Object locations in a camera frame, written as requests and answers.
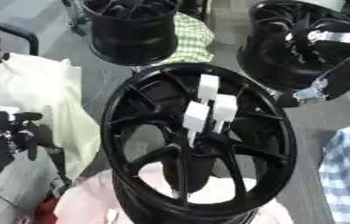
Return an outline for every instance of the rim lip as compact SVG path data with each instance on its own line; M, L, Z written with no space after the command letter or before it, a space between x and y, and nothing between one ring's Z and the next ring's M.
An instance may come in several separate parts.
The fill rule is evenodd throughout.
M160 70L168 70L168 68L172 69L187 69L188 67L196 67L200 66L201 70L220 70L222 72L227 73L227 78L234 81L242 81L246 84L248 84L249 89L253 89L253 92L257 96L260 97L260 100L262 100L265 105L269 107L269 109L275 114L283 118L283 120L280 122L280 127L283 135L283 150L289 155L288 156L288 168L284 169L284 174L280 177L279 181L277 181L277 185L273 187L269 194L263 195L263 197L260 197L258 202L254 202L250 199L247 200L248 205L244 206L243 208L237 208L234 207L231 210L227 210L225 212L220 211L220 213L215 213L213 208L216 208L217 205L220 205L222 203L218 204L211 204L211 205L200 205L200 204L192 204L192 207L189 206L188 208L177 206L175 203L173 203L175 200L171 200L169 197L166 197L159 192L154 191L152 188L148 187L142 180L138 179L132 179L132 177L123 170L122 166L118 164L116 161L116 153L113 150L110 150L112 148L112 145L114 143L111 142L110 139L108 139L106 136L111 135L111 128L105 125L106 121L110 121L112 116L114 115L115 108L121 98L123 97L126 87L130 84L137 84L140 81L146 80L154 75L158 75L159 73L155 73L155 71ZM131 77L130 79L126 80L112 95L112 97L108 100L106 104L106 108L104 110L102 119L101 119L101 143L103 145L103 149L107 155L107 158L109 162L111 163L112 168L114 169L114 172L120 177L123 183L125 183L126 186L129 187L129 189L135 194L138 195L141 199L145 200L146 202L152 204L156 207L162 207L163 209L170 211L174 214L179 215L187 215L192 217L197 217L199 219L217 219L218 217L233 217L237 214L243 214L247 211L251 211L253 209L256 209L266 203L268 203L270 200L275 198L281 190L286 186L286 184L289 182L292 173L295 169L295 164L297 160L297 145L296 145L296 138L294 135L294 131L291 127L291 123L285 114L285 112L275 106L275 100L270 96L264 89L258 86L258 84L254 83L252 80L249 80L248 78L239 75L238 73L232 72L230 70L227 70L222 67L218 66L212 66L208 64L196 64L196 63L177 63L177 64L170 64L170 65L162 65L162 66L154 66L152 68L146 69L142 71L141 73ZM139 191L136 191L136 187L140 186L147 186L144 188L140 188Z
M166 17L173 17L175 15L175 13L177 11L179 11L179 7L180 7L180 1L176 0L176 4L174 6L173 10L168 11L167 13L165 13L164 15L160 15L158 17L154 17L154 18L138 18L138 19L126 19L126 18L118 18L118 17L107 17L107 16L103 16L102 14L98 13L97 11L91 10L88 6L87 6L87 0L82 1L82 8L89 12L91 15L98 17L98 18L106 18L106 19L111 19L111 20L117 20L119 22L153 22L156 20L160 20Z

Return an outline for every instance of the red object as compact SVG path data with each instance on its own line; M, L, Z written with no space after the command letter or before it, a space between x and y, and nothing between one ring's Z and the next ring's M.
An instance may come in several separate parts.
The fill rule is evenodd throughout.
M53 213L58 204L58 199L53 196L43 201L35 211L35 223L37 224L55 224L57 217Z

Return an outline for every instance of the wheel spoke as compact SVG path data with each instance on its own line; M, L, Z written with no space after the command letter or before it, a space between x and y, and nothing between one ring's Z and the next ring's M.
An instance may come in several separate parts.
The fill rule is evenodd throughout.
M179 200L184 207L188 205L188 153L189 149L183 147L178 159Z
M132 175L138 175L138 172L145 165L159 162L166 158L176 158L176 156L178 155L178 152L179 152L178 148L172 145L167 145L157 150L148 152L147 154L129 162L127 164L127 169Z
M145 104L148 109L151 109L153 111L158 110L159 108L159 104L155 103L148 95L146 95L145 93L143 93L141 90L139 90L138 88L136 88L133 85L129 85L128 86L128 91L131 92L135 97L138 98L138 100L140 102L142 102L143 104Z
M165 70L161 70L161 72L163 74L165 74L165 76L168 78L168 80L170 82L172 82L173 84L175 84L178 88L180 88L182 90L186 99L189 101L190 100L190 93L187 90L187 87L185 86L185 84L183 84L181 81L179 81L179 79L177 79L172 73L165 71Z
M226 150L222 157L222 161L229 170L234 185L235 185L235 197L238 199L244 198L246 196L246 186L243 182L243 176L241 169L236 161L236 157L232 149Z
M287 162L287 157L284 155L265 149L258 149L234 139L231 139L231 149L237 155L247 155L255 158L261 158L268 163L285 164Z
M115 121L107 122L107 125L138 125L149 123L165 123L176 122L176 117L168 115L164 112L152 112L142 115L126 116Z
M271 120L274 122L281 122L283 120L282 117L279 117L276 115L268 115L268 114L259 113L259 112L241 112L239 116L234 119L234 122L240 119L244 119L244 117L261 118L261 119Z

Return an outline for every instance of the plaid fabric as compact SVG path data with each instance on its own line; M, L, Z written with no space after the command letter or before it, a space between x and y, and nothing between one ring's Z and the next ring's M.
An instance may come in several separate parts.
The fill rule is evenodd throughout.
M178 36L178 49L168 59L157 65L177 62L210 62L213 55L207 51L207 46L214 40L213 33L207 26L185 14L175 15L175 31Z
M319 174L335 223L350 224L350 127L326 146Z

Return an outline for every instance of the metal bracket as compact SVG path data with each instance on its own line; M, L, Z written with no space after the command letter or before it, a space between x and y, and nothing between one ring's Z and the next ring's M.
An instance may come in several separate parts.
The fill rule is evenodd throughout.
M293 97L297 99L300 104L325 101L327 95L324 94L323 90L327 85L327 79L316 79L310 87L297 91L293 94Z

